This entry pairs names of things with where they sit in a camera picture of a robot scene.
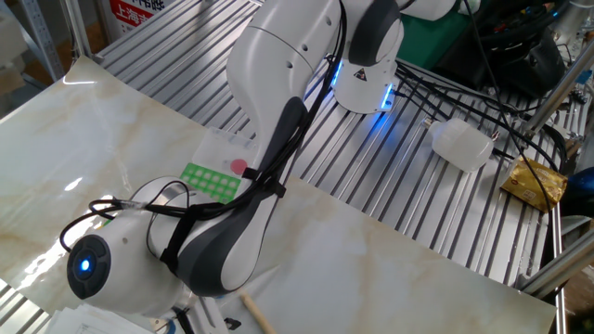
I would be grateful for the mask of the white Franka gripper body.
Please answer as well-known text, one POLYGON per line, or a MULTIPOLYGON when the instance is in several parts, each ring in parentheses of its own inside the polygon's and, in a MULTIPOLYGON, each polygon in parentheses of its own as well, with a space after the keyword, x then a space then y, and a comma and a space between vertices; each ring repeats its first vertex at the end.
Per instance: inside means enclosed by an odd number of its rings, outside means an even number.
POLYGON ((197 297, 186 311, 191 332, 195 334, 228 334, 227 324, 213 298, 197 297))

